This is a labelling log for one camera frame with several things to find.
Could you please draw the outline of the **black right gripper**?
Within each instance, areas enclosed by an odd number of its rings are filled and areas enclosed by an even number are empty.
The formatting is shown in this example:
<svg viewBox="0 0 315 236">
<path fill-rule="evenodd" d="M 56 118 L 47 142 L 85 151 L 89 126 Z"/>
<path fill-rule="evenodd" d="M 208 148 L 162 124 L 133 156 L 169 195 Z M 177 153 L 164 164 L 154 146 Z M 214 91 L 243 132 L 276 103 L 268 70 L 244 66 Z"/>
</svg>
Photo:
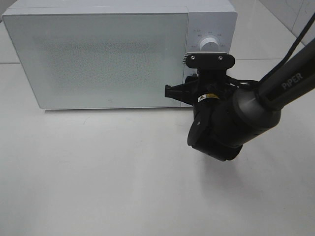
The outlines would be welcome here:
<svg viewBox="0 0 315 236">
<path fill-rule="evenodd" d="M 197 105 L 193 105 L 193 117 L 195 118 L 200 110 L 198 97 L 201 95 L 213 93 L 219 101 L 225 101 L 232 96 L 236 87 L 229 82 L 229 79 L 227 69 L 198 70 L 187 76 L 184 84 L 165 85 L 164 95 L 166 98 L 172 98 L 188 105 L 193 104 L 193 95 L 195 95 L 197 103 Z"/>
</svg>

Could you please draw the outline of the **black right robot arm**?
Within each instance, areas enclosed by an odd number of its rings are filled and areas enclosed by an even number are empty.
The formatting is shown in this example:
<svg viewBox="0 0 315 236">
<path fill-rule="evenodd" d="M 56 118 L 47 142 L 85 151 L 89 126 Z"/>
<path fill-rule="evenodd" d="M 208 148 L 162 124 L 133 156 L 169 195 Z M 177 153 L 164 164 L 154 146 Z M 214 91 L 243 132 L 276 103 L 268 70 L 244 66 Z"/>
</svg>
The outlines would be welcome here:
<svg viewBox="0 0 315 236">
<path fill-rule="evenodd" d="M 275 127 L 284 106 L 315 87 L 315 44 L 310 42 L 260 81 L 227 75 L 227 53 L 188 52 L 184 64 L 196 73 L 165 87 L 165 96 L 193 106 L 187 143 L 220 161 L 234 159 L 243 145 Z"/>
</svg>

